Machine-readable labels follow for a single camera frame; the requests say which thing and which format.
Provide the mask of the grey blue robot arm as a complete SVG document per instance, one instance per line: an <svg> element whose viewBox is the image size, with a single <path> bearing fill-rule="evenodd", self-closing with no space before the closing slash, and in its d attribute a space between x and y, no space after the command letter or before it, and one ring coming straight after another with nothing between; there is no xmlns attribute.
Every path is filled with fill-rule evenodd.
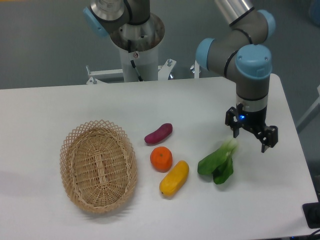
<svg viewBox="0 0 320 240"><path fill-rule="evenodd" d="M278 128L265 123L272 55L264 42L275 31L275 19L249 0L218 0L216 5L231 31L221 40L202 40L195 60L235 83L236 106L226 112L225 124L235 137L240 129L254 134L265 151L278 142ZM159 80L158 48L165 27L148 0L93 0L83 15L97 35L110 37L119 49L126 82Z"/></svg>

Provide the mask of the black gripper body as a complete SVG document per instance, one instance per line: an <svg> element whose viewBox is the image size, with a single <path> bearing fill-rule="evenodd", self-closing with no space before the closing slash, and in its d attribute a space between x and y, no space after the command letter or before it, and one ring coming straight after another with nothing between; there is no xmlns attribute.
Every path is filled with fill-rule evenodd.
<svg viewBox="0 0 320 240"><path fill-rule="evenodd" d="M266 126L267 107L259 111L246 111L242 103L236 106L237 127L262 137Z"/></svg>

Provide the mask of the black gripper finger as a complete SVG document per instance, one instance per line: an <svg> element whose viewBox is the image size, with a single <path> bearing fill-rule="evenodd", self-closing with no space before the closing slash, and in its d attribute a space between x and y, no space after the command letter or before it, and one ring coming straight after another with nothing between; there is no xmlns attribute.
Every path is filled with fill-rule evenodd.
<svg viewBox="0 0 320 240"><path fill-rule="evenodd" d="M262 153L268 148L273 148L278 143L278 127L275 125L263 126L257 134L257 139L261 142Z"/></svg>
<svg viewBox="0 0 320 240"><path fill-rule="evenodd" d="M239 135L239 129L241 128L241 123L239 122L239 114L235 107L231 107L226 111L225 125L229 126L232 130L233 138L237 138Z"/></svg>

